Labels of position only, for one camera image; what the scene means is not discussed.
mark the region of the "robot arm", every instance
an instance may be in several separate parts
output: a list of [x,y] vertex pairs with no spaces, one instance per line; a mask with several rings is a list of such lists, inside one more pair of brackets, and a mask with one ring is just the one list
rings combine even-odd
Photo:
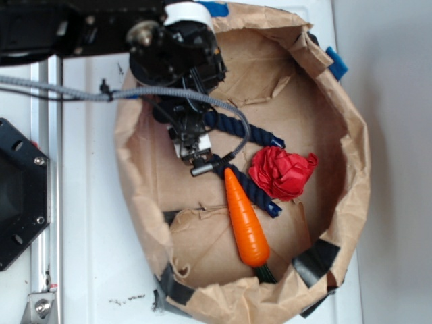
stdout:
[[[192,1],[9,0],[0,5],[0,65],[129,53],[143,85],[207,94],[225,78],[225,65],[207,9]],[[203,117],[207,104],[161,98],[158,122],[186,164],[211,158]]]

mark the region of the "paper bag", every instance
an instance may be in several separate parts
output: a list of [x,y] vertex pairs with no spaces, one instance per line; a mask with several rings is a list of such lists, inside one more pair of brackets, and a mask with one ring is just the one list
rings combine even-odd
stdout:
[[[282,215],[256,208],[278,283],[260,284],[241,263],[224,183],[213,173],[191,177],[166,125],[140,100],[119,104],[121,185],[168,303],[206,323],[283,323],[344,280],[369,203],[367,127],[329,71],[332,60],[308,37],[311,25],[297,15],[230,3],[229,16],[213,23],[228,72],[211,95],[283,138],[288,152],[319,158],[304,194],[278,202]],[[136,85],[129,73],[124,87]],[[239,141],[218,131],[210,138],[218,155]],[[232,163],[247,172],[259,149],[247,144]]]

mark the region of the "red crumpled paper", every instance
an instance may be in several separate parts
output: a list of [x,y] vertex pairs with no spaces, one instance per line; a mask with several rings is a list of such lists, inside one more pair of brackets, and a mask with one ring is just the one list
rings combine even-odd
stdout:
[[252,159],[249,175],[270,197],[288,201],[300,196],[306,182],[318,165],[318,157],[291,154],[282,148],[268,146]]

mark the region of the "rope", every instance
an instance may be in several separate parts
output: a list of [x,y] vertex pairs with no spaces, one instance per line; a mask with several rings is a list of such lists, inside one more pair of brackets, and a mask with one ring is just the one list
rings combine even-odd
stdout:
[[[220,160],[220,156],[213,154],[213,160]],[[265,191],[257,186],[246,174],[241,172],[235,165],[227,163],[221,167],[217,167],[213,170],[222,180],[224,179],[224,172],[226,168],[230,168],[236,175],[240,185],[243,187],[247,197],[256,206],[266,211],[272,218],[277,217],[281,214],[282,209],[271,201],[271,198]]]
[[[214,111],[207,112],[204,115],[204,123],[210,128],[217,128],[218,130],[227,132],[231,135],[236,135],[242,138],[244,137],[244,127],[242,122],[222,113],[218,114]],[[285,148],[284,140],[254,125],[250,125],[249,142],[257,143],[260,146],[279,146],[283,149]]]

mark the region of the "bolt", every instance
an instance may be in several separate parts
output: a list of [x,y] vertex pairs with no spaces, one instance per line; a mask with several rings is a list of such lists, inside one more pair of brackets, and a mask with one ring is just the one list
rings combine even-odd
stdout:
[[41,314],[45,310],[45,306],[43,304],[39,304],[36,306],[36,313]]
[[145,20],[133,26],[126,35],[126,42],[132,46],[148,47],[153,41],[153,30],[159,26],[152,20]]
[[41,165],[45,164],[45,159],[43,157],[35,157],[33,162],[40,167]]

